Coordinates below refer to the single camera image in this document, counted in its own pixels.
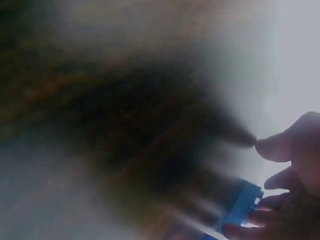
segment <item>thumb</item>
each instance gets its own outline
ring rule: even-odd
[[[290,161],[290,139],[287,132],[261,139],[255,144],[256,151],[264,159],[274,162]]]
[[[316,141],[314,137],[311,137],[312,135],[316,134],[320,137],[319,130],[320,113],[308,112],[284,132],[257,141],[255,148],[267,160],[274,162],[292,161],[292,150],[299,149],[302,152],[303,149],[308,147],[310,141]]]

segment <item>blue object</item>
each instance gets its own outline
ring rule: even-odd
[[[220,219],[214,226],[218,233],[222,232],[222,227],[226,223],[242,225],[248,223],[249,213],[257,207],[264,193],[261,187],[245,181],[241,192],[236,198],[233,206],[227,216]],[[206,235],[203,240],[217,240],[216,238]]]

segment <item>finger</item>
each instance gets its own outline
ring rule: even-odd
[[[258,140],[255,149],[261,157],[270,161],[288,162],[290,160],[290,141],[286,132]]]
[[[257,141],[255,148],[267,160],[288,162],[292,160],[292,150],[298,148],[299,152],[305,152],[306,148],[310,148],[310,142],[316,142],[311,135],[320,138],[320,113],[304,114],[286,131]]]
[[[273,175],[265,181],[265,189],[286,189],[292,190],[301,185],[298,174],[292,166],[289,166],[285,170]]]
[[[250,213],[248,223],[258,227],[265,227],[267,224],[274,222],[279,216],[276,211],[255,210]]]
[[[280,195],[265,197],[259,202],[256,209],[263,211],[279,210],[281,204],[285,201],[287,197],[287,192]]]
[[[267,240],[265,230],[257,227],[243,227],[234,224],[225,224],[222,228],[223,235],[229,240]]]

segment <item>hand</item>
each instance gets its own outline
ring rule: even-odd
[[[267,160],[291,161],[264,186],[289,192],[259,203],[249,216],[257,227],[226,224],[225,236],[230,240],[320,239],[320,113],[304,114],[286,131],[259,140],[255,148]]]

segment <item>skin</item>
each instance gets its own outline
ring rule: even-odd
[[[266,189],[288,193],[264,198],[247,228],[226,224],[230,240],[320,239],[320,113],[308,112],[282,133],[259,140],[255,148],[266,160],[291,166],[269,178]]]

